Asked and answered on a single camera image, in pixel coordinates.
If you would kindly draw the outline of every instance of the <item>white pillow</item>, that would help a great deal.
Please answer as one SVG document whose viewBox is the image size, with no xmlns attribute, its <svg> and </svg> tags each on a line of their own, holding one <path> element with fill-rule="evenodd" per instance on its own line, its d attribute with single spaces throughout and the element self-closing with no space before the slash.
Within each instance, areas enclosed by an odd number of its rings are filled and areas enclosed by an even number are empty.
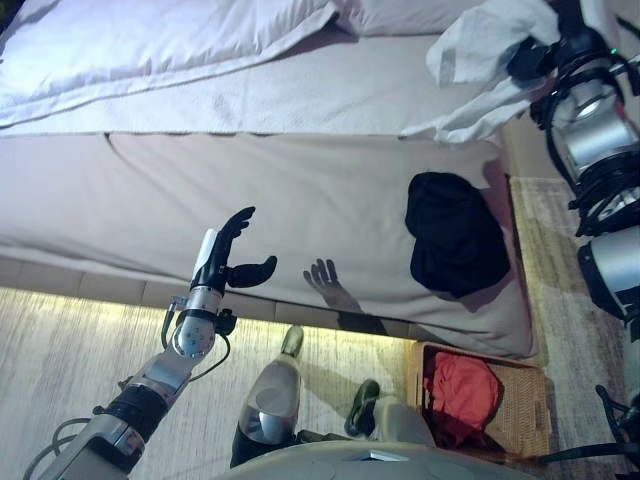
<svg viewBox="0 0 640 480">
<path fill-rule="evenodd" d="M 462 12 L 483 0 L 334 0 L 338 25 L 359 36 L 444 32 Z"/>
<path fill-rule="evenodd" d="M 27 0 L 0 37 L 0 126 L 264 62 L 335 13 L 330 0 Z"/>
</svg>

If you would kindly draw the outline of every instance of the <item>red cloth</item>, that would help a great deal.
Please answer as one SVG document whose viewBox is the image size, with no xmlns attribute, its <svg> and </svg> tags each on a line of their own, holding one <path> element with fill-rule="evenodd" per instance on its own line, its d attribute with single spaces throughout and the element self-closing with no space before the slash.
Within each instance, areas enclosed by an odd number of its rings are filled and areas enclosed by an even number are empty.
<svg viewBox="0 0 640 480">
<path fill-rule="evenodd" d="M 432 362 L 427 372 L 433 376 L 425 378 L 429 425 L 439 445 L 455 448 L 484 430 L 498 409 L 502 386 L 480 359 L 438 352 Z"/>
</svg>

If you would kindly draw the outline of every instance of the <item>carpet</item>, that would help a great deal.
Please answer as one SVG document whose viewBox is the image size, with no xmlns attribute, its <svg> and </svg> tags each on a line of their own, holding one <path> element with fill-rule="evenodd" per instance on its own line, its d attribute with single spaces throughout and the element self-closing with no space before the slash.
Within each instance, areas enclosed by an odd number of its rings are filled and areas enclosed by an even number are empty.
<svg viewBox="0 0 640 480">
<path fill-rule="evenodd" d="M 0 448 L 0 477 L 22 478 L 58 424 L 106 406 L 118 393 L 116 382 L 161 350 L 163 314 L 0 289 L 0 425 L 11 432 L 11 441 Z M 187 387 L 131 478 L 212 479 L 226 471 L 240 406 L 259 372 L 279 353 L 286 330 L 286 325 L 238 320 L 227 362 Z M 388 393 L 404 395 L 407 340 L 304 331 L 299 429 L 344 434 L 344 417 L 367 377 Z M 222 355 L 219 345 L 199 370 Z"/>
<path fill-rule="evenodd" d="M 575 211 L 564 181 L 513 178 L 511 191 L 522 261 L 540 353 L 532 359 L 548 378 L 554 451 L 613 442 L 596 384 L 624 399 L 622 322 L 589 297 L 576 258 Z M 621 456 L 550 465 L 546 478 L 613 479 L 629 470 Z"/>
</svg>

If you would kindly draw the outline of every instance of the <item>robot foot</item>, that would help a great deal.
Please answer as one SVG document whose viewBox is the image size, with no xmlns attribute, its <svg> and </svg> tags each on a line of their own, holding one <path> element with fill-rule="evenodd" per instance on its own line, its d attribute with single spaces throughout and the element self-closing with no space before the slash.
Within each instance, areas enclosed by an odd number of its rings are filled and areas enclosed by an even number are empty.
<svg viewBox="0 0 640 480">
<path fill-rule="evenodd" d="M 282 342 L 282 348 L 280 349 L 280 353 L 284 355 L 289 355 L 293 358 L 298 358 L 298 354 L 300 353 L 300 349 L 302 348 L 302 341 L 304 340 L 304 331 L 302 327 L 298 325 L 293 325 L 287 331 L 287 334 L 284 337 L 284 341 Z"/>
<path fill-rule="evenodd" d="M 352 437 L 373 432 L 376 422 L 373 418 L 373 407 L 380 396 L 380 385 L 372 379 L 365 380 L 353 399 L 353 407 L 344 422 L 344 430 Z"/>
</svg>

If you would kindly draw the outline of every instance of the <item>black hat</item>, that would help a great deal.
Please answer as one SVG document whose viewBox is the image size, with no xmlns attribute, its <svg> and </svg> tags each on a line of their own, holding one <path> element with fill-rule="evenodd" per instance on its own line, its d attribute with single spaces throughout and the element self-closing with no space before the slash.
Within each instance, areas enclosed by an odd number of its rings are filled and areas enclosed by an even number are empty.
<svg viewBox="0 0 640 480">
<path fill-rule="evenodd" d="M 502 230 L 482 195 L 452 173 L 421 173 L 409 185 L 405 223 L 416 237 L 411 275 L 460 298 L 509 271 Z"/>
</svg>

